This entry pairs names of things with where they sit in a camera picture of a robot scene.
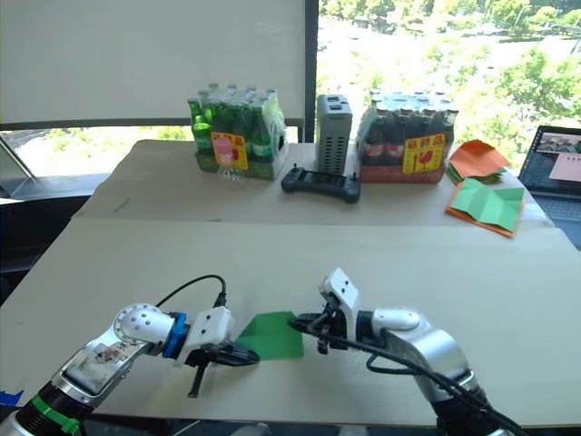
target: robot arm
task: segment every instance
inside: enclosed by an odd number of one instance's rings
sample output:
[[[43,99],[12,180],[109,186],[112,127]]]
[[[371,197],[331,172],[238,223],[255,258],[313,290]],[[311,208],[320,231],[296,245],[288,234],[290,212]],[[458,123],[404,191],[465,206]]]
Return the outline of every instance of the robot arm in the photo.
[[[176,366],[198,367],[190,397],[197,397],[210,362],[251,365],[259,356],[230,341],[233,318],[223,305],[200,312],[162,313],[152,304],[121,309],[106,332],[74,354],[20,411],[0,425],[3,436],[74,434],[111,393],[142,354],[161,354]]]
[[[486,408],[486,395],[478,386],[474,372],[457,342],[448,333],[431,325],[423,315],[407,309],[377,309],[362,311],[359,291],[341,270],[332,272],[320,286],[325,299],[323,313],[307,313],[291,322],[300,332],[319,338],[318,350],[326,354],[329,347],[346,350],[349,347],[374,353],[381,349],[400,362],[426,370],[388,370],[372,367],[377,357],[368,361],[368,369],[384,373],[406,373],[416,382],[448,436],[509,436],[510,431],[489,419],[487,411],[469,407],[442,382],[430,379],[427,372],[444,376],[459,389],[469,392],[478,406]]]

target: yellow label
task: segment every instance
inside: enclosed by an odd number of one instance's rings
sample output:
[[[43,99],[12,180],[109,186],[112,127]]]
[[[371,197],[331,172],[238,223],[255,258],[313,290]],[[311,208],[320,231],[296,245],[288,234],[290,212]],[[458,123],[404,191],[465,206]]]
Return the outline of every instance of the yellow label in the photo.
[[[231,162],[223,162],[220,155],[216,153],[214,141],[219,138],[226,138],[232,144],[232,159]],[[248,156],[246,155],[246,140],[241,134],[226,134],[224,132],[212,132],[212,146],[214,149],[214,156],[216,162],[220,166],[228,166],[230,168],[238,168],[239,170],[248,170]]]
[[[401,171],[414,174],[437,170],[442,164],[445,142],[444,134],[408,139]]]

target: table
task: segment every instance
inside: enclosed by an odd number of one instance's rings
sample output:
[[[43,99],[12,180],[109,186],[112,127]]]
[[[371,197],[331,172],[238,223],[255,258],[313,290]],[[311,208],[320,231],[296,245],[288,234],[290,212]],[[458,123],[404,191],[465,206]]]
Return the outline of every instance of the table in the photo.
[[[138,144],[28,273],[0,309],[0,389],[24,389],[28,400],[121,307],[156,302],[192,277],[226,278],[237,334],[256,313],[317,310],[320,280],[340,266],[365,307],[414,307],[451,332],[490,400],[511,418],[581,423],[581,375],[572,371],[581,359],[581,255],[541,213],[525,216],[510,240],[446,216],[447,180],[365,185],[354,206],[250,180],[239,193],[251,203],[237,211],[241,198],[194,161],[182,163],[191,147],[171,144],[158,153],[159,144]],[[305,150],[291,151],[288,164],[311,162]],[[215,295],[215,283],[203,282],[167,309],[195,315]],[[194,370],[142,357],[98,411],[434,424],[411,379],[367,372],[363,353],[321,356],[313,339],[304,343],[302,360],[211,368],[197,400],[187,398]]]
[[[198,169],[191,142],[140,141],[77,217],[225,223],[446,225],[474,227],[443,213],[454,184],[363,184],[356,204],[313,193],[287,194],[280,182],[249,179],[232,189]],[[314,144],[291,144],[279,180],[292,165],[314,168]],[[347,167],[353,169],[349,159]],[[505,174],[498,187],[522,187]],[[521,226],[553,226],[528,194]]]

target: sticker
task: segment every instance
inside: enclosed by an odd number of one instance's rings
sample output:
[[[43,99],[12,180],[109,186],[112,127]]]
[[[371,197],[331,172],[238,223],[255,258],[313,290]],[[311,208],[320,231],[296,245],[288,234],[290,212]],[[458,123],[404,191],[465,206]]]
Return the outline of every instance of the sticker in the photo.
[[[216,152],[214,141],[220,138],[228,139],[232,144],[231,162],[223,162],[220,155]],[[241,134],[226,134],[224,132],[212,132],[212,146],[216,162],[221,166],[238,168],[239,170],[248,170],[248,156],[246,154],[246,139]]]
[[[18,393],[7,393],[0,391],[0,406],[17,406],[24,391]]]
[[[437,170],[444,156],[444,134],[433,134],[406,141],[402,172],[404,174],[423,173]]]

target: gray device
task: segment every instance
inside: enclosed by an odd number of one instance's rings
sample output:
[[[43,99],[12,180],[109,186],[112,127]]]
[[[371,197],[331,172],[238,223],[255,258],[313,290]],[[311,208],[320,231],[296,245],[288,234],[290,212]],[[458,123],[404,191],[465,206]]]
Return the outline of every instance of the gray device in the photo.
[[[352,119],[345,95],[319,95],[316,133],[319,173],[343,175]]]
[[[581,182],[549,177],[561,153],[581,157],[581,129],[539,126],[518,179],[581,250]]]

